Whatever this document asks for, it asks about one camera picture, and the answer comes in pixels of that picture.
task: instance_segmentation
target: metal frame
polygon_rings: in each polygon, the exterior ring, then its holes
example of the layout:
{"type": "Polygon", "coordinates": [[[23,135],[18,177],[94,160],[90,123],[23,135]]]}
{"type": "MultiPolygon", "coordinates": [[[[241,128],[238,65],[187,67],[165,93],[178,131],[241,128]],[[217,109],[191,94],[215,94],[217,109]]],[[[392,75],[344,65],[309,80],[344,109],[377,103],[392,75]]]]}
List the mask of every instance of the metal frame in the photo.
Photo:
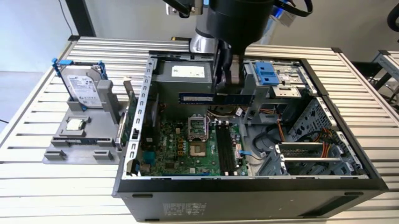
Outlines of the metal frame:
{"type": "Polygon", "coordinates": [[[86,0],[66,0],[66,3],[69,5],[70,13],[79,35],[97,37],[93,19],[90,18],[90,13],[87,10],[86,0]]]}

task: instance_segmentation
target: power supply label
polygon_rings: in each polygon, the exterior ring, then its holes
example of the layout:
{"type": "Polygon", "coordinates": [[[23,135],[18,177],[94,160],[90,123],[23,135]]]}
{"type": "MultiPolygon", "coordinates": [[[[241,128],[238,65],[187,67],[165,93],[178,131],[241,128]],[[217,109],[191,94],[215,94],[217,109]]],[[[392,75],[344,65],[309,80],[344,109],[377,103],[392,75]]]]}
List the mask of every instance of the power supply label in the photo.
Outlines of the power supply label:
{"type": "Polygon", "coordinates": [[[175,65],[173,67],[173,77],[205,78],[205,67],[175,65]]]}
{"type": "Polygon", "coordinates": [[[93,78],[89,76],[70,75],[69,79],[78,101],[87,107],[102,107],[102,101],[93,78]]]}

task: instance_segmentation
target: floor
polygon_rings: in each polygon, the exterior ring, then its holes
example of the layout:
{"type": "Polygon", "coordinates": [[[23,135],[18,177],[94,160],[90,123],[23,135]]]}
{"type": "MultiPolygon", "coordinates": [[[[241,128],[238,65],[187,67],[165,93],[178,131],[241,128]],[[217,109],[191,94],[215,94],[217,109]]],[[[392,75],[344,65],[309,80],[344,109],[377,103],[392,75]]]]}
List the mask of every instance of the floor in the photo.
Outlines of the floor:
{"type": "MultiPolygon", "coordinates": [[[[0,119],[10,121],[43,76],[42,72],[0,71],[0,119]]],[[[6,123],[0,122],[0,132],[6,123]]]]}

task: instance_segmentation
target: sticker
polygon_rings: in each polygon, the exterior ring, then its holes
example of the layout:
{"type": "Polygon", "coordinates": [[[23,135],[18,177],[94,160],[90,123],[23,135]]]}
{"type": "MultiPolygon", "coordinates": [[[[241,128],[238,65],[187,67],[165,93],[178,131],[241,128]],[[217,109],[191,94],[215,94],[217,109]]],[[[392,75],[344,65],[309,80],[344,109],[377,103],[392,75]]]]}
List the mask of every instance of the sticker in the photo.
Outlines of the sticker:
{"type": "Polygon", "coordinates": [[[290,80],[290,77],[289,76],[281,76],[279,77],[282,80],[290,80]]]}
{"type": "Polygon", "coordinates": [[[243,109],[239,107],[239,108],[238,108],[238,111],[237,111],[237,115],[238,115],[238,116],[242,116],[242,113],[243,113],[243,109]]]}
{"type": "Polygon", "coordinates": [[[207,203],[163,203],[166,216],[203,216],[207,203]]]}
{"type": "Polygon", "coordinates": [[[214,97],[183,97],[185,101],[214,101],[214,97]]]}
{"type": "Polygon", "coordinates": [[[87,107],[102,107],[103,105],[93,78],[89,76],[70,75],[69,79],[78,101],[87,107]]]}
{"type": "Polygon", "coordinates": [[[175,65],[173,67],[173,77],[205,78],[205,67],[175,65]]]}
{"type": "Polygon", "coordinates": [[[70,143],[82,143],[82,140],[78,140],[78,139],[69,139],[67,142],[70,142],[70,143]]]}

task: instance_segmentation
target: blue plastic latch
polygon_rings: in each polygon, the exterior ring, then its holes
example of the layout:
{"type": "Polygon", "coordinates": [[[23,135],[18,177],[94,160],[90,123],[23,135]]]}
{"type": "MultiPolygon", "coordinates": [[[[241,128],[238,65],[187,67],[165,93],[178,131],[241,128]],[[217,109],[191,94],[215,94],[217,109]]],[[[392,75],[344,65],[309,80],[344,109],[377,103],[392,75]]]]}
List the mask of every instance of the blue plastic latch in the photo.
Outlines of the blue plastic latch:
{"type": "Polygon", "coordinates": [[[67,60],[67,59],[65,59],[65,60],[61,60],[58,64],[59,64],[59,65],[73,65],[73,64],[74,64],[74,61],[73,61],[73,60],[67,60]]]}
{"type": "Polygon", "coordinates": [[[253,155],[251,152],[247,152],[247,151],[243,151],[243,150],[241,150],[239,153],[243,154],[243,155],[253,155]]]}
{"type": "Polygon", "coordinates": [[[281,81],[271,63],[255,62],[255,72],[259,77],[259,84],[279,85],[281,81]]]}

